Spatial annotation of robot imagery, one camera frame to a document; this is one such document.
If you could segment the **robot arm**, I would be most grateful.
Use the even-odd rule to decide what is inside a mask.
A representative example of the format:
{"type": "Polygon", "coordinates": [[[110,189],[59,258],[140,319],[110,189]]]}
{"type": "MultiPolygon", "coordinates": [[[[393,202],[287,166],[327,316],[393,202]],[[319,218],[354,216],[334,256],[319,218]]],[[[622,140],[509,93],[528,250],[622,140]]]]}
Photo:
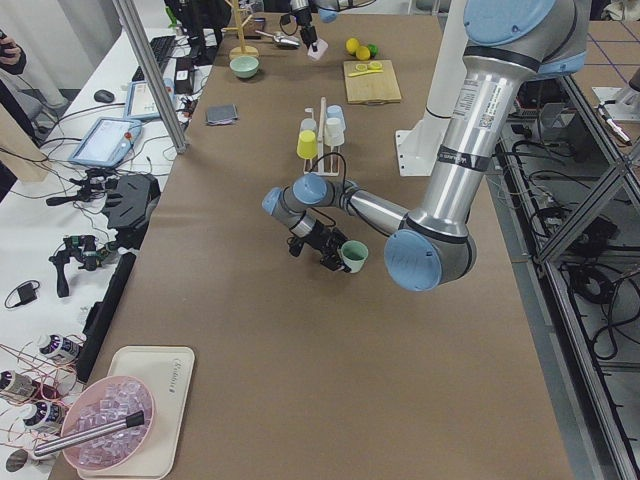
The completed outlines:
{"type": "Polygon", "coordinates": [[[475,263],[467,228],[475,194],[490,166],[500,132],[525,82],[570,75],[586,58],[588,1],[469,1],[460,26],[464,81],[439,146],[422,204],[408,210],[359,188],[315,173],[263,199],[267,214],[300,244],[320,250],[328,229],[310,214],[336,207],[387,233],[386,269],[409,291],[457,280],[475,263]]]}
{"type": "Polygon", "coordinates": [[[313,25],[312,13],[317,12],[323,22],[332,22],[342,11],[364,8],[373,4],[373,1],[353,1],[353,0],[326,0],[307,1],[294,0],[289,2],[288,14],[295,18],[300,30],[302,42],[307,47],[308,54],[323,55],[326,50],[323,43],[317,36],[313,25]]]}

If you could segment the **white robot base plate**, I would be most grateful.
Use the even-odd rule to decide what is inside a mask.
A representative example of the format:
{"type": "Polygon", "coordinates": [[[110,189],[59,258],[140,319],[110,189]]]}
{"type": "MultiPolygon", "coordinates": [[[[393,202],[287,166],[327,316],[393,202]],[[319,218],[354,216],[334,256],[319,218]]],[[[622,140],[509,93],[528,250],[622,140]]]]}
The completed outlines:
{"type": "Polygon", "coordinates": [[[428,111],[410,130],[396,130],[396,157],[401,176],[430,176],[443,138],[444,119],[428,111]]]}

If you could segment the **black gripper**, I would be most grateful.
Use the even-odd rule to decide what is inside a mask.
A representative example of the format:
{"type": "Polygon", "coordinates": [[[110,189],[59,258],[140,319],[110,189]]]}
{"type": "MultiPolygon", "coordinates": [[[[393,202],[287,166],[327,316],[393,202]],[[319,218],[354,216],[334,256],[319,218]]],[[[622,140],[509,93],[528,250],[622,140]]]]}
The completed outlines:
{"type": "MultiPolygon", "coordinates": [[[[313,25],[303,25],[300,27],[300,36],[301,39],[303,41],[303,43],[305,44],[305,46],[308,48],[313,42],[315,42],[318,37],[317,37],[317,33],[316,33],[316,29],[313,25]]],[[[311,53],[317,53],[320,49],[319,43],[313,43],[311,45],[311,47],[309,48],[309,51],[311,53]]]]}
{"type": "Polygon", "coordinates": [[[350,273],[351,268],[343,263],[339,255],[339,249],[348,241],[337,227],[315,225],[308,235],[308,244],[321,254],[320,264],[333,271],[350,273]]]}

